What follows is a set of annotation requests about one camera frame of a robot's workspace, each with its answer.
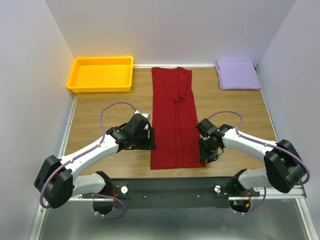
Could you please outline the red t shirt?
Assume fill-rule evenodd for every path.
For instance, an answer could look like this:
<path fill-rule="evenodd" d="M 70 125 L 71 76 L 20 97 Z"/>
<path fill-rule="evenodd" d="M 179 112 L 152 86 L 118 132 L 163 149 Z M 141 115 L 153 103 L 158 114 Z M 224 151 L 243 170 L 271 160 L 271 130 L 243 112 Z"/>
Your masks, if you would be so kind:
<path fill-rule="evenodd" d="M 150 156 L 152 170 L 202 168 L 192 71 L 183 67 L 153 67 L 152 125 L 156 149 Z"/>

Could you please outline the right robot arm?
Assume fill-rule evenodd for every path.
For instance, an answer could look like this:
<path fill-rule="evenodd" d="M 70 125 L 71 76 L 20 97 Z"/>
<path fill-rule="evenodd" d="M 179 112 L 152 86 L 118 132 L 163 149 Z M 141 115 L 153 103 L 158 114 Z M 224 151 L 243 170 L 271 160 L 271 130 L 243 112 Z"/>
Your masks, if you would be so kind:
<path fill-rule="evenodd" d="M 199 140 L 201 162 L 216 161 L 218 150 L 228 148 L 245 153 L 264 164 L 263 168 L 240 170 L 221 187 L 221 192 L 241 196 L 255 187 L 272 187 L 286 194 L 302 178 L 309 176 L 307 167 L 287 140 L 266 141 L 228 124 L 217 127 L 207 118 L 197 124 L 196 130 L 202 136 Z"/>

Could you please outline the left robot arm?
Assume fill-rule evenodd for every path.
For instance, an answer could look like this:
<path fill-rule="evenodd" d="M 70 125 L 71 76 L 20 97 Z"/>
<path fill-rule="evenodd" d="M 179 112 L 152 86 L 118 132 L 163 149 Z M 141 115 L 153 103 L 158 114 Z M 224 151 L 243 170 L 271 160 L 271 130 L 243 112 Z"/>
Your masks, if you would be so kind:
<path fill-rule="evenodd" d="M 59 208 L 71 197 L 96 193 L 104 198 L 111 185 L 104 173 L 81 175 L 98 161 L 123 150 L 154 150 L 155 129 L 150 114 L 135 112 L 131 119 L 103 132 L 102 137 L 69 155 L 47 157 L 34 181 L 43 208 Z"/>

